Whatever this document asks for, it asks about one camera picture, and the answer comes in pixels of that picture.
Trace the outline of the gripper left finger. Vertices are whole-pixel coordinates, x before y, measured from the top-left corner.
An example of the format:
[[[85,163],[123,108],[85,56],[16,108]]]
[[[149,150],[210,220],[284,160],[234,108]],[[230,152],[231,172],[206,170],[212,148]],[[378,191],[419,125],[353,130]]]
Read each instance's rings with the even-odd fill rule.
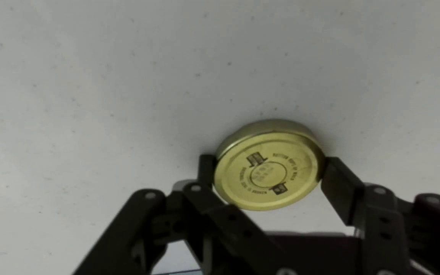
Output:
[[[203,275],[299,275],[295,261],[238,207],[212,190],[215,157],[169,195],[134,192],[73,275],[152,275],[169,244],[184,241]]]

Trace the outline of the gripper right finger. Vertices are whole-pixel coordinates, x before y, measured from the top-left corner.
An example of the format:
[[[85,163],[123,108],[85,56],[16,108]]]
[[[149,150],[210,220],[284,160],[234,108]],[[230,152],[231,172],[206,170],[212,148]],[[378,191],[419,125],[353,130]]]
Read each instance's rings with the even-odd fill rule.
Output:
[[[440,275],[440,195],[412,202],[364,183],[337,157],[328,157],[321,189],[360,240],[363,275]]]

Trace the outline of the gold metal jar lid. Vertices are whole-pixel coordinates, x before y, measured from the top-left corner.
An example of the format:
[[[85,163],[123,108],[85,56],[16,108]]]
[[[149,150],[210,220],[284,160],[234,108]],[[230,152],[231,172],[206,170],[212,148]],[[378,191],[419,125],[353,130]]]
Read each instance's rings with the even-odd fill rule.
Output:
[[[241,209],[269,211],[306,197],[321,180],[325,154],[301,123],[261,120],[226,137],[216,151],[213,186]]]

